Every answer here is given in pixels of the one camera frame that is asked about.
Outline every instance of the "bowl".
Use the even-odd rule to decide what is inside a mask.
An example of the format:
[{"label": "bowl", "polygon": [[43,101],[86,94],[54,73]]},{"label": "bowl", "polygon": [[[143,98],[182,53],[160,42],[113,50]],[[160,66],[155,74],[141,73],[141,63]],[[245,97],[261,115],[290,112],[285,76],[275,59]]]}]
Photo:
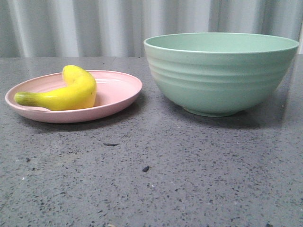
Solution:
[{"label": "bowl", "polygon": [[259,34],[186,33],[144,40],[146,58],[161,92],[185,110],[228,116],[274,92],[299,43]]}]

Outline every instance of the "white curtain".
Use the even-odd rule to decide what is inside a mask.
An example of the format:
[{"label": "white curtain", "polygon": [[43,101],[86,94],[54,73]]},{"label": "white curtain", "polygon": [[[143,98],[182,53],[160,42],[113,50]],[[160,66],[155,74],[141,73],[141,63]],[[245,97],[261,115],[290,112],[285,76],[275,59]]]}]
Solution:
[{"label": "white curtain", "polygon": [[0,0],[0,57],[144,56],[148,37],[188,32],[299,41],[303,0]]}]

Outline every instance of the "countertop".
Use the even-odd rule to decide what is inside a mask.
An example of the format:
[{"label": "countertop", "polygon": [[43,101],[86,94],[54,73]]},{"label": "countertop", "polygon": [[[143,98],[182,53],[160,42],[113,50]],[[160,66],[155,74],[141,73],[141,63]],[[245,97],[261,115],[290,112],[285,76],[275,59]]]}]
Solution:
[{"label": "countertop", "polygon": [[[68,64],[131,74],[142,91],[83,123],[6,104],[11,87]],[[265,102],[211,118],[165,98],[145,58],[1,58],[0,227],[302,227],[302,75],[297,55]]]}]

